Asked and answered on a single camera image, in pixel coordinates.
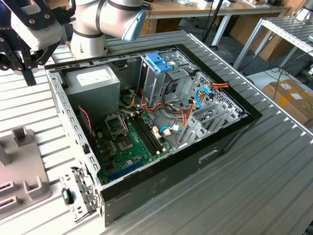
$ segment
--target expansion slot bracket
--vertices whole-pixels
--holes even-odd
[[[60,176],[62,196],[76,223],[99,207],[99,196],[90,175],[84,168],[71,168]]]

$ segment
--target aluminum workbench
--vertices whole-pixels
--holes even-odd
[[[184,31],[113,39],[113,53],[182,43],[262,112],[229,153],[105,228],[98,214],[75,224],[61,197],[58,175],[74,160],[54,107],[45,71],[27,87],[0,72],[0,135],[19,125],[34,130],[52,196],[0,221],[0,234],[260,235],[301,234],[313,220],[313,134]],[[72,60],[59,47],[57,62]]]
[[[295,17],[275,17],[275,18],[262,18],[256,25],[254,31],[252,32],[250,38],[248,39],[246,45],[238,56],[234,68],[238,69],[242,63],[244,57],[249,51],[252,43],[258,36],[262,27],[265,27],[269,30],[267,35],[264,37],[263,41],[260,43],[258,49],[255,51],[255,54],[259,52],[267,45],[268,41],[271,39],[273,34],[277,34],[286,41],[294,45],[294,48],[286,56],[284,61],[280,64],[280,67],[283,67],[285,63],[288,62],[290,57],[298,49],[306,52],[307,54],[313,56],[313,42],[311,42],[308,37],[313,35],[313,21],[308,24],[303,24]]]

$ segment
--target ram slot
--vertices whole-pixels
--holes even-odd
[[[148,127],[144,123],[141,117],[133,117],[130,119],[132,125],[134,126],[135,130],[139,134],[142,141],[145,143],[145,145],[148,147],[149,152],[152,155],[155,155],[157,151],[161,151],[162,147],[157,142],[155,137],[152,135],[152,133],[149,131]]]

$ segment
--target blue pcie slot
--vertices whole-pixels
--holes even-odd
[[[144,158],[141,159],[139,162],[137,162],[137,163],[135,163],[135,164],[133,164],[133,165],[131,165],[131,166],[129,166],[129,167],[127,167],[127,168],[125,168],[125,169],[123,169],[123,170],[117,172],[117,173],[114,173],[114,174],[112,174],[112,175],[109,175],[109,176],[108,176],[108,180],[117,179],[117,178],[122,177],[123,175],[126,175],[126,174],[128,174],[129,172],[131,172],[131,171],[133,171],[133,170],[139,168],[139,167],[141,166],[141,163],[143,162],[143,160],[144,160]]]

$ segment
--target yellow wire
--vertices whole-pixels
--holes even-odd
[[[129,106],[126,106],[125,107],[126,109],[130,109],[131,107],[133,107],[133,105],[135,104],[135,97],[136,97],[136,95],[134,94],[133,95],[133,100],[132,100],[131,104]]]

